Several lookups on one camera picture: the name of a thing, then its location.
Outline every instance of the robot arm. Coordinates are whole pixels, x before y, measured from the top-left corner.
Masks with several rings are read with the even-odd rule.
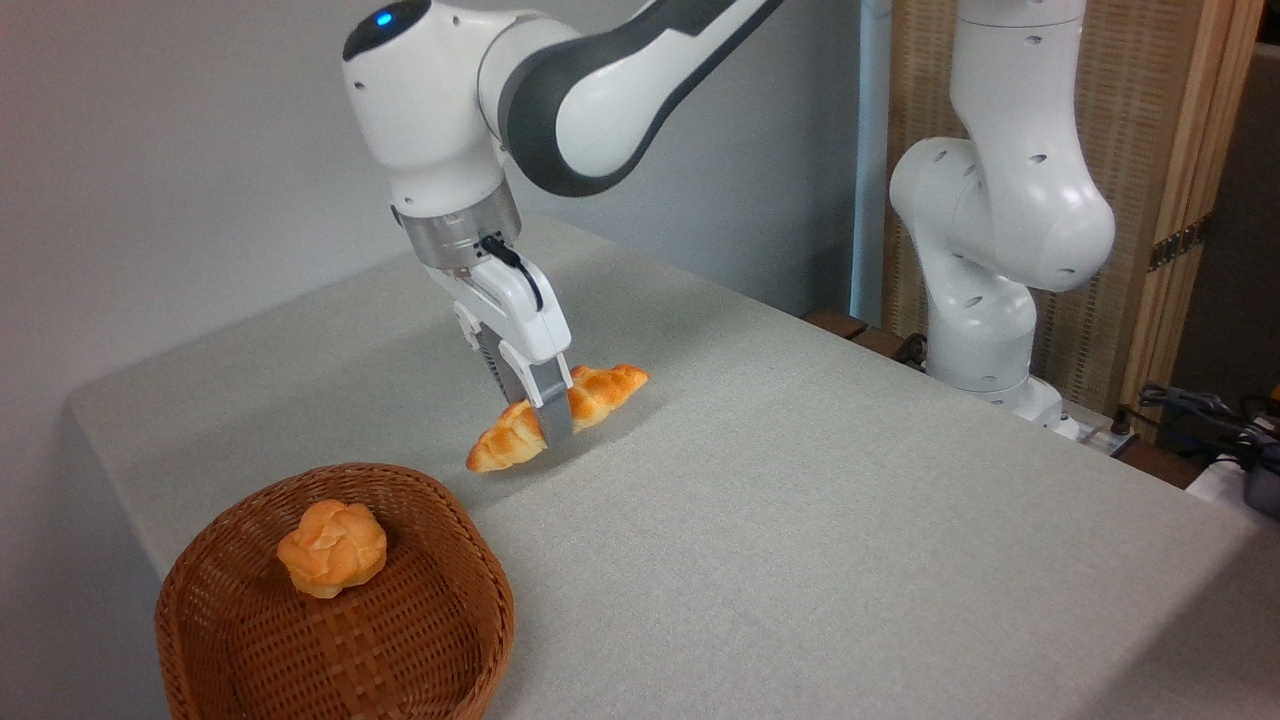
[[[929,304],[931,375],[1071,434],[1056,391],[1029,377],[1036,305],[1106,261],[1115,218],[1075,128],[1085,0],[960,0],[951,102],[972,140],[929,138],[890,199]]]
[[[782,0],[654,0],[580,37],[534,12],[401,0],[343,47],[365,141],[392,211],[508,401],[529,398],[548,445],[572,427],[570,332],[547,277],[515,251],[503,164],[549,192],[622,181],[675,106]]]

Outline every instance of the wicker basket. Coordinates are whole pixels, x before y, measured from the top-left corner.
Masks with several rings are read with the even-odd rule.
[[[316,600],[275,544],[329,497],[372,510],[387,566]],[[156,603],[179,719],[480,717],[513,630],[507,578],[457,500],[389,465],[319,468],[251,495],[183,551]]]

